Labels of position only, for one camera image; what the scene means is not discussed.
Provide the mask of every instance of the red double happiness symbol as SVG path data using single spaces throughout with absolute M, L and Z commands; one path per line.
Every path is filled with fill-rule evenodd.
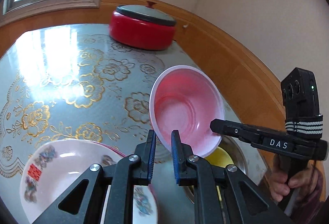
M 34 164 L 30 165 L 29 171 L 27 172 L 27 174 L 34 178 L 36 181 L 39 180 L 41 173 L 41 170 L 38 169 Z

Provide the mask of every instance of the plastic bowl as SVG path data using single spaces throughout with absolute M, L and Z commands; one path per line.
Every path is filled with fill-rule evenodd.
M 221 136 L 209 128 L 224 119 L 224 106 L 215 84 L 200 70 L 177 65 L 164 71 L 150 94 L 151 124 L 161 143 L 171 151 L 171 132 L 178 130 L 182 143 L 195 155 L 206 157 L 219 145 Z

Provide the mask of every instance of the stacked plates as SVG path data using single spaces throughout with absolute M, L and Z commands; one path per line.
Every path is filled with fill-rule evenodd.
M 20 183 L 24 212 L 33 223 L 91 164 L 113 165 L 124 155 L 114 148 L 86 140 L 57 140 L 42 145 L 28 160 Z M 110 195 L 108 188 L 101 223 Z M 158 210 L 149 186 L 135 186 L 134 224 L 155 224 Z

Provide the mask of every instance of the camera lens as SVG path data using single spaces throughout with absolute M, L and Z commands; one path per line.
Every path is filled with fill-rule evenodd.
M 289 84 L 288 86 L 288 95 L 289 95 L 289 98 L 292 99 L 293 97 L 293 89 L 292 89 L 292 85 Z
M 298 80 L 295 80 L 295 93 L 299 94 L 299 92 L 300 92 L 300 85 Z
M 285 88 L 282 91 L 282 97 L 283 97 L 283 100 L 286 100 L 287 99 L 287 92 L 286 92 L 286 89 Z

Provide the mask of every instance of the red pot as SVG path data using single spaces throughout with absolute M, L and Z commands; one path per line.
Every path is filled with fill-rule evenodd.
M 145 50 L 165 50 L 175 34 L 176 21 L 149 6 L 121 5 L 112 14 L 110 36 L 121 43 Z

